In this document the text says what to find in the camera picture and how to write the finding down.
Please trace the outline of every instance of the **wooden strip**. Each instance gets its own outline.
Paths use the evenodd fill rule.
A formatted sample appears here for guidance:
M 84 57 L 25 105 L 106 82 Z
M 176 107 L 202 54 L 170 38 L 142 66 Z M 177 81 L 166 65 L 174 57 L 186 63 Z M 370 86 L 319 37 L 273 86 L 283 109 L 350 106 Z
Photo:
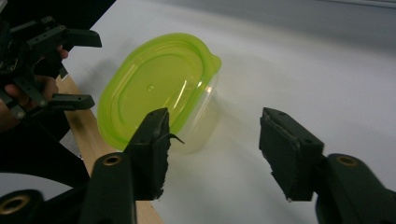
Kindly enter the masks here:
M 59 93 L 81 94 L 81 91 L 70 76 L 64 79 L 58 77 L 56 82 Z M 116 150 L 109 146 L 99 134 L 96 116 L 90 109 L 65 111 L 65 114 L 85 166 L 91 174 L 93 165 L 99 157 Z M 163 224 L 150 202 L 136 202 L 136 208 L 139 224 Z

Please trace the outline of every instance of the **human hand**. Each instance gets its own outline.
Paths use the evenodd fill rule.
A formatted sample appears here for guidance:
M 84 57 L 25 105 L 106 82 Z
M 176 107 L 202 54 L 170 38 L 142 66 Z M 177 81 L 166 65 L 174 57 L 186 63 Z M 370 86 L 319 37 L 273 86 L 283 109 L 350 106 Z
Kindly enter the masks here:
M 61 55 L 62 59 L 66 59 L 68 57 L 68 51 L 63 49 L 62 46 L 59 46 L 57 50 Z M 42 94 L 47 100 L 50 100 L 52 98 L 53 93 L 58 92 L 56 80 L 53 77 L 35 76 L 35 80 L 41 83 L 44 87 Z M 26 111 L 29 111 L 36 107 L 35 102 L 32 101 L 32 99 L 30 99 L 29 96 L 15 84 L 7 84 L 4 87 L 4 91 L 11 98 L 18 101 L 18 104 L 22 106 Z M 14 118 L 14 116 L 9 111 L 7 105 L 0 99 L 0 133 L 14 128 L 19 123 L 20 121 Z

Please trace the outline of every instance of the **table surface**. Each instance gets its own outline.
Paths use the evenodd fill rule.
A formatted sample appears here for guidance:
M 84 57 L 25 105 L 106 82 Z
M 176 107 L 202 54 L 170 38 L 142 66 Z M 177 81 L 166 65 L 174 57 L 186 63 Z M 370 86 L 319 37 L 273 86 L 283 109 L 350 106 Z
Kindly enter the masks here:
M 288 203 L 258 149 L 262 108 L 288 113 L 325 155 L 355 156 L 396 189 L 395 12 L 304 0 L 119 0 L 92 27 L 103 47 L 75 47 L 64 65 L 97 103 L 138 46 L 170 33 L 199 37 L 222 60 L 216 122 L 199 150 L 171 148 L 154 208 L 164 223 L 317 223 L 315 197 Z

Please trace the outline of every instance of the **white tabletop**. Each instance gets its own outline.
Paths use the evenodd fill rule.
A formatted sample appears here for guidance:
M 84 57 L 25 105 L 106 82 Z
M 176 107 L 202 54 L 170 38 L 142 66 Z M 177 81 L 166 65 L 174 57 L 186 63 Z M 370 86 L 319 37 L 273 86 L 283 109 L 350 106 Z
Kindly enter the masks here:
M 395 21 L 395 9 L 323 1 L 119 0 L 92 27 L 103 47 L 75 47 L 64 65 L 98 102 L 141 44 L 199 37 L 222 60 L 218 121 L 198 151 L 171 149 L 155 209 L 169 224 L 317 223 L 316 198 L 288 203 L 270 174 L 258 148 L 262 108 L 288 113 L 325 155 L 355 156 L 396 189 Z

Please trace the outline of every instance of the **green lid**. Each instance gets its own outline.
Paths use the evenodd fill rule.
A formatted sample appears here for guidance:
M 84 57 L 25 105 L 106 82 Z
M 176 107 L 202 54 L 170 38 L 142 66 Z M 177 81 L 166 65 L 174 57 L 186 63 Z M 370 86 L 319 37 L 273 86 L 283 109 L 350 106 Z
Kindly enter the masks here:
M 167 107 L 178 133 L 219 71 L 219 57 L 200 39 L 162 35 L 134 50 L 105 87 L 97 121 L 105 141 L 124 150 L 147 113 Z

